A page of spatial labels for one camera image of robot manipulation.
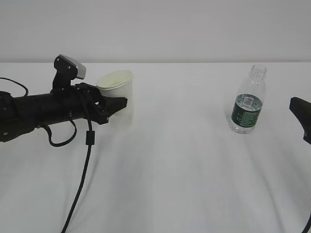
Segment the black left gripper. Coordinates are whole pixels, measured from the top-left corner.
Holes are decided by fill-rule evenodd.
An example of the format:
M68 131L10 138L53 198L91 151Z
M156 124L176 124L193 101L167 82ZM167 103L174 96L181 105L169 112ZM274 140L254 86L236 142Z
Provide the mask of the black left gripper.
M87 83L72 85L68 93L51 93L66 117L89 119L103 125L109 118L127 106L125 97L103 97L96 86Z

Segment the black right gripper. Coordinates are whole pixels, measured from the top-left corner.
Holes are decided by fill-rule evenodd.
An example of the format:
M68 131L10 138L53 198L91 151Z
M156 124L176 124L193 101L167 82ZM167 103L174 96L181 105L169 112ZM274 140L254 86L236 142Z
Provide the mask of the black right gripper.
M311 143L311 103L298 97L292 97L289 109L303 127L304 141Z

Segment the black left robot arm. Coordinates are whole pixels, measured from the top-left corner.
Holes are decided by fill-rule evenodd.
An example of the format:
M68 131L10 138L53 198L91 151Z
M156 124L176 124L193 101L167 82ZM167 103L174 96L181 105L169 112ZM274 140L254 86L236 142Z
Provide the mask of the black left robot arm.
M86 119L99 125L127 106L125 97L106 97L99 89L80 83L48 94L12 97L0 93L0 140L11 141L36 128Z

